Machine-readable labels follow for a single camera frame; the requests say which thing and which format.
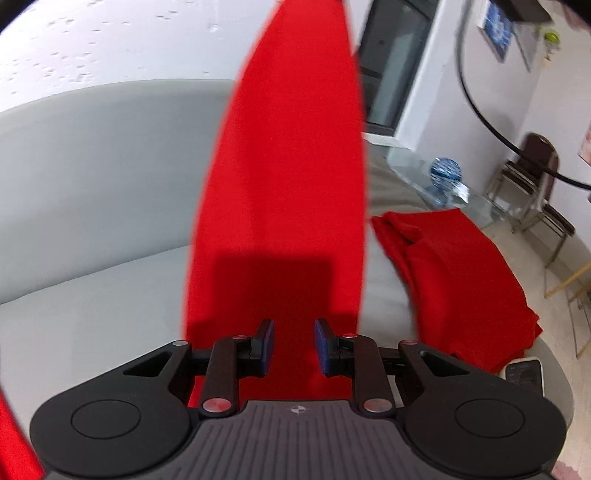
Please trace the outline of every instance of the beige tile floor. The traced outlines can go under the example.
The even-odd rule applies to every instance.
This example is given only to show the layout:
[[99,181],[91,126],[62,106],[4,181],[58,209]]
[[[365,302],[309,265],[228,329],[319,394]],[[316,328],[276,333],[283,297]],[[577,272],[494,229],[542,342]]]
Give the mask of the beige tile floor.
[[[507,222],[491,225],[485,233],[502,252],[521,283],[528,304],[540,316],[539,324],[544,329],[541,336],[558,359],[573,389],[574,420],[560,460],[578,471],[583,480],[591,480],[591,348],[579,360],[576,359],[566,293],[560,292],[547,300],[544,298],[545,281],[549,287],[559,283],[557,273],[560,273],[560,264],[556,265],[556,272],[547,271],[545,280],[541,259],[544,255],[540,254],[543,247],[540,248],[535,237],[531,234],[527,237],[520,233],[513,235]],[[584,311],[574,304],[571,304],[570,310],[580,347],[591,334]]]

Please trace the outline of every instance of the red cloth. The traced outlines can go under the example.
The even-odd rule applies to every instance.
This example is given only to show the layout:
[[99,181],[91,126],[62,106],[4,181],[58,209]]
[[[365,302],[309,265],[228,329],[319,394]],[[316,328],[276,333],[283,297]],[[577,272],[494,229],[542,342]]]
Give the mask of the red cloth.
[[[313,322],[354,332],[365,215],[362,110],[341,0],[285,0],[234,95],[202,199],[187,289],[194,348],[275,320],[269,376],[241,398],[349,398]],[[193,400],[200,385],[196,386]]]
[[372,219],[406,282],[423,343],[496,373],[541,333],[493,242],[459,209]]
[[0,480],[37,480],[43,469],[0,391]]

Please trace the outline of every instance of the window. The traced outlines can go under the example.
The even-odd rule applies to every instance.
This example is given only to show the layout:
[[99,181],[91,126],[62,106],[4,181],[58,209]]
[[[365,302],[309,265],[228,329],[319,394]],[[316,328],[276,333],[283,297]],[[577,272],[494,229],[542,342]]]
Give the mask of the window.
[[393,135],[439,0],[374,0],[358,50],[367,131]]

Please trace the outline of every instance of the textured white wall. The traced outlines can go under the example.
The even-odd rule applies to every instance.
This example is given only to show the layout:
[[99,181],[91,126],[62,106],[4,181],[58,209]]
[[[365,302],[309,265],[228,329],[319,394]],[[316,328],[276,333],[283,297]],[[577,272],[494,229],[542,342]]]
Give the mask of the textured white wall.
[[[449,45],[439,54],[439,89],[430,114],[421,125],[416,150],[426,158],[451,157],[462,166],[466,184],[477,191],[485,188],[497,165],[508,158],[507,149],[478,121],[460,90],[453,55],[453,37],[457,28],[459,0],[449,0],[448,8],[455,9],[441,26]],[[474,100],[490,122],[510,140],[518,141],[521,125],[529,108],[538,82],[540,61],[529,73],[515,41],[511,41],[505,63],[497,61],[482,32],[476,25],[481,2],[476,2],[473,19],[467,31],[465,45],[465,76]]]
[[[0,111],[126,80],[234,79],[278,0],[37,0],[0,35]],[[348,2],[352,39],[371,0]]]
[[[591,122],[591,36],[571,30],[554,14],[562,50],[543,69],[522,133],[533,131],[553,143],[560,157],[560,173],[591,183],[591,166],[578,155]],[[589,193],[557,181],[550,203],[577,229],[591,248]]]

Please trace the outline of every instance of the sofa backrest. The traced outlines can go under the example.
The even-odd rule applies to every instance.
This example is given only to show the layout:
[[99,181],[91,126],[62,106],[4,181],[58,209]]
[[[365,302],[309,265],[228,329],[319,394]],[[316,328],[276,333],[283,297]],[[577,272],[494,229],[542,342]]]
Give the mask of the sofa backrest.
[[230,80],[147,80],[0,113],[0,303],[187,245]]

